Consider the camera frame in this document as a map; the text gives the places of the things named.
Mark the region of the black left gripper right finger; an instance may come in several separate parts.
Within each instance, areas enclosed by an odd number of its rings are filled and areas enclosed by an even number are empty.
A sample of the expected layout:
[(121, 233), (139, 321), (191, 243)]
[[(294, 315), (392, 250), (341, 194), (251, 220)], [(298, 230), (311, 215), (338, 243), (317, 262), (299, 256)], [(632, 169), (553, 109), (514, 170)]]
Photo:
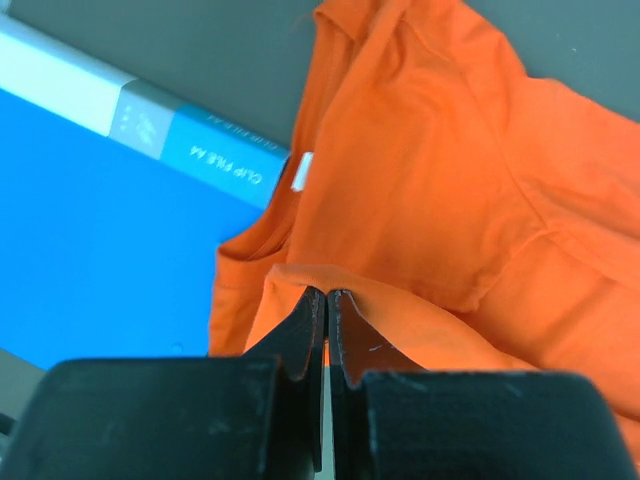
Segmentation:
[(586, 378), (426, 370), (368, 323), (349, 291), (332, 291), (327, 311), (337, 478), (637, 477)]

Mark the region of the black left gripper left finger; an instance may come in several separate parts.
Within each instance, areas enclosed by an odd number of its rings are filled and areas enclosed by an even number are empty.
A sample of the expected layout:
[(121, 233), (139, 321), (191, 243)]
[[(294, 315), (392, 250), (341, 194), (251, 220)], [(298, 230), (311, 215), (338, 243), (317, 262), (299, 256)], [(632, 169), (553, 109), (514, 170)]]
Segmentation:
[(311, 479), (322, 468), (326, 298), (307, 288), (239, 356), (81, 359), (42, 379), (5, 479)]

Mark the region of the orange t shirt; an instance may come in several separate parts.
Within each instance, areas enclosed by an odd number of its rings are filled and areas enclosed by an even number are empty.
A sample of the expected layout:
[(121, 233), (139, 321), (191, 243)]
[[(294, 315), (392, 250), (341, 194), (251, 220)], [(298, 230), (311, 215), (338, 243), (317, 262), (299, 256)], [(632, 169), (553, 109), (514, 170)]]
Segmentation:
[(349, 290), (431, 370), (588, 377), (639, 451), (639, 126), (526, 73), (461, 1), (326, 1), (264, 215), (217, 252), (209, 351)]

